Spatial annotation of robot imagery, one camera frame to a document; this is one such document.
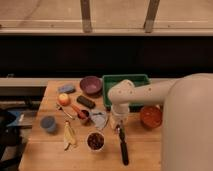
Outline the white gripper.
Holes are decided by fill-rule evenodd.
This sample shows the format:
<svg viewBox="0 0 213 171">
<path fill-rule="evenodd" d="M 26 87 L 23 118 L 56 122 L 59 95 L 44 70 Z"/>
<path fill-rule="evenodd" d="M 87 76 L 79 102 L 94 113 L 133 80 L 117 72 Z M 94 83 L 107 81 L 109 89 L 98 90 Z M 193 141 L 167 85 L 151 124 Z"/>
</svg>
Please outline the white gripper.
<svg viewBox="0 0 213 171">
<path fill-rule="evenodd" d="M 119 104 L 111 106 L 112 116 L 110 117 L 111 128 L 116 131 L 117 127 L 124 127 L 128 115 L 130 113 L 129 106 L 127 104 Z"/>
</svg>

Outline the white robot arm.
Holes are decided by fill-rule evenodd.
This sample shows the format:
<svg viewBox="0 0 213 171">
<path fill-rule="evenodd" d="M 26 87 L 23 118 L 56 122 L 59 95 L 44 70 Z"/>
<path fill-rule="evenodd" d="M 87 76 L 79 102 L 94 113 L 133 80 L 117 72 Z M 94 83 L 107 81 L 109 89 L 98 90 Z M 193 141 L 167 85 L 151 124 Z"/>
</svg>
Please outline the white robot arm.
<svg viewBox="0 0 213 171">
<path fill-rule="evenodd" d="M 137 87 L 123 80 L 108 91 L 121 120 L 131 103 L 163 107 L 161 171 L 213 171 L 213 74 L 197 73 Z"/>
</svg>

